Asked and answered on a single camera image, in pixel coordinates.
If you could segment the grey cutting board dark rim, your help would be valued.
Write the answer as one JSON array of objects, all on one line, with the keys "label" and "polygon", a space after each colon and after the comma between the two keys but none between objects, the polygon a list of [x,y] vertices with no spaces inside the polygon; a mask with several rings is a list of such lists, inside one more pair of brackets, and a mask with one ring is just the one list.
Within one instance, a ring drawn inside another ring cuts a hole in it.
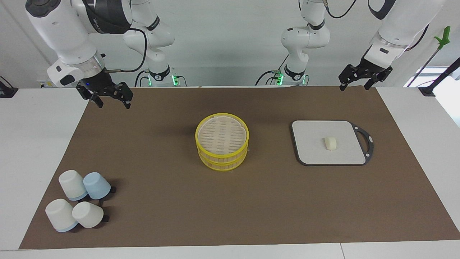
[{"label": "grey cutting board dark rim", "polygon": [[[297,160],[305,166],[362,166],[373,157],[370,134],[346,120],[296,120],[291,132]],[[326,149],[328,136],[337,139],[336,150]]]}]

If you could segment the yellow bamboo steamer basket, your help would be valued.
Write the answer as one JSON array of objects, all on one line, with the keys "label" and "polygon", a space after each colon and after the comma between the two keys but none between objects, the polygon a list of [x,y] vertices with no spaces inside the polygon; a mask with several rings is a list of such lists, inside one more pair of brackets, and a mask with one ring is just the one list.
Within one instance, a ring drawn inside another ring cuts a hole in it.
[{"label": "yellow bamboo steamer basket", "polygon": [[204,149],[198,147],[197,150],[202,163],[207,166],[207,168],[213,169],[217,172],[230,172],[234,170],[243,163],[248,154],[247,147],[235,156],[230,157],[229,155],[225,155],[222,158],[209,156],[205,153]]}]

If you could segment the white cup blue rim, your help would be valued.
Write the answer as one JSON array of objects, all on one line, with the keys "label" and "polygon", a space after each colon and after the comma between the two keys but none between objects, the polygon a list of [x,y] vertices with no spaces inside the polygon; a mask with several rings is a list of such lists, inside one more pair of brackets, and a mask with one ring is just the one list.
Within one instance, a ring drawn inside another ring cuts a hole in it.
[{"label": "white cup blue rim", "polygon": [[53,228],[63,233],[72,230],[78,224],[72,216],[72,210],[72,205],[65,199],[55,199],[46,206],[45,213]]},{"label": "white cup blue rim", "polygon": [[88,195],[83,177],[74,169],[63,172],[59,176],[59,184],[70,201],[79,201]]}]

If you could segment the pole with green tip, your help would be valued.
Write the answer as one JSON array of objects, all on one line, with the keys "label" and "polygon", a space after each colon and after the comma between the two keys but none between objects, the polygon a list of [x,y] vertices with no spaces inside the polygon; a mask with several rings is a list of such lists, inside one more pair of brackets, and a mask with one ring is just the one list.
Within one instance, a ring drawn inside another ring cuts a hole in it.
[{"label": "pole with green tip", "polygon": [[434,59],[434,57],[438,54],[438,52],[447,44],[450,43],[450,26],[447,26],[444,28],[443,33],[442,33],[442,38],[439,38],[435,36],[434,38],[438,41],[438,47],[435,50],[435,52],[431,55],[431,57],[424,63],[424,65],[418,70],[418,72],[415,74],[415,76],[412,78],[412,80],[409,82],[407,87],[410,87],[412,83],[419,77],[421,72],[427,67],[427,65]]}]

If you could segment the light blue cup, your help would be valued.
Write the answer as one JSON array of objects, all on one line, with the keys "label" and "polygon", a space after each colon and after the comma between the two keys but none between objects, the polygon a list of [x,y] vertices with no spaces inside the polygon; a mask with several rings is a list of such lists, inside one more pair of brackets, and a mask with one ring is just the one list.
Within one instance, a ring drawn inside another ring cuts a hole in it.
[{"label": "light blue cup", "polygon": [[87,193],[93,200],[106,197],[111,190],[110,183],[98,172],[91,172],[83,179]]}]

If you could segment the black stand pole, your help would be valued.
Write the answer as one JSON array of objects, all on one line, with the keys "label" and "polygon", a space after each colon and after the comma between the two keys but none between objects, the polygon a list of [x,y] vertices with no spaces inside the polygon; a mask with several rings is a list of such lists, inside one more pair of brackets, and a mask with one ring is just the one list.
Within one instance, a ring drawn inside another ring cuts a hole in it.
[{"label": "black stand pole", "polygon": [[450,64],[444,72],[442,72],[433,82],[426,87],[417,87],[417,89],[422,93],[422,95],[427,97],[436,97],[433,93],[435,87],[439,85],[447,77],[452,77],[455,81],[460,81],[460,57]]}]

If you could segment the plain white cup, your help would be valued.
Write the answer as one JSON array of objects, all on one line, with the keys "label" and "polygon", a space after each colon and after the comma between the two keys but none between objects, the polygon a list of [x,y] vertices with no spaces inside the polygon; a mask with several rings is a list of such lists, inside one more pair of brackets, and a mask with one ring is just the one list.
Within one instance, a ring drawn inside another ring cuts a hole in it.
[{"label": "plain white cup", "polygon": [[84,228],[94,228],[102,222],[104,211],[90,202],[80,202],[72,210],[73,218]]}]

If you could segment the brown table mat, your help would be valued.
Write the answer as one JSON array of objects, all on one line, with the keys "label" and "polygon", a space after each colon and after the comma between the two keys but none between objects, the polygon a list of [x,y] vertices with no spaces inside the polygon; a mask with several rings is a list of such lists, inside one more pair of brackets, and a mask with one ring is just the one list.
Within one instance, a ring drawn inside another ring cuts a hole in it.
[{"label": "brown table mat", "polygon": [[[458,240],[450,215],[375,88],[137,88],[130,109],[89,103],[20,249]],[[199,122],[240,117],[248,155],[231,172],[200,160]],[[304,166],[296,120],[346,120],[373,138],[364,166]],[[59,175],[99,172],[109,222],[58,233],[45,207]]]}]

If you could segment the black clamp device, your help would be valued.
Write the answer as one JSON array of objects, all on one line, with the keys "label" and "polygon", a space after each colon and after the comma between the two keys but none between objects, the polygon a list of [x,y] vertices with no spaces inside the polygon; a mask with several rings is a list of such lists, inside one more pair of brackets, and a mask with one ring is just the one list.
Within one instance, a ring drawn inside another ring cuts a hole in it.
[{"label": "black clamp device", "polygon": [[0,98],[13,98],[18,92],[18,87],[13,87],[4,77],[0,76]]}]

